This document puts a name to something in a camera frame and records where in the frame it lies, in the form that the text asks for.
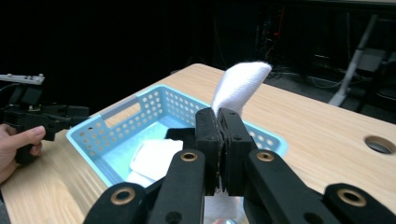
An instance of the light wood tabletop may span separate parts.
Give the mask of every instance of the light wood tabletop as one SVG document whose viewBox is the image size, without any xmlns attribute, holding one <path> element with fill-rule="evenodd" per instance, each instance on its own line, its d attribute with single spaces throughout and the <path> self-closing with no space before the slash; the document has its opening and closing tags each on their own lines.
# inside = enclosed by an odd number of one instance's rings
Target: light wood tabletop
<svg viewBox="0 0 396 224">
<path fill-rule="evenodd" d="M 223 73 L 193 64 L 152 85 L 165 84 L 210 104 Z M 396 125 L 265 84 L 244 106 L 242 119 L 286 140 L 284 160 L 309 188 L 323 193 L 330 184 L 347 183 L 396 213 Z M 1 186 L 11 223 L 82 223 L 106 190 L 66 132 L 45 141 L 43 155 Z M 367 147 L 368 136 L 389 140 L 392 153 Z"/>
</svg>

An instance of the human hand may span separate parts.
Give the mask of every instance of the human hand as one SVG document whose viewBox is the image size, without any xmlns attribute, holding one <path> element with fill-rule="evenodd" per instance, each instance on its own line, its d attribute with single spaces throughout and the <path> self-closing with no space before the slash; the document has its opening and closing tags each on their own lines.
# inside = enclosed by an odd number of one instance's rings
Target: human hand
<svg viewBox="0 0 396 224">
<path fill-rule="evenodd" d="M 30 153 L 33 156 L 41 155 L 41 140 L 46 135 L 43 126 L 39 126 L 22 133 L 7 124 L 0 124 L 0 184 L 9 178 L 17 169 L 15 162 L 17 149 L 32 144 Z"/>
</svg>

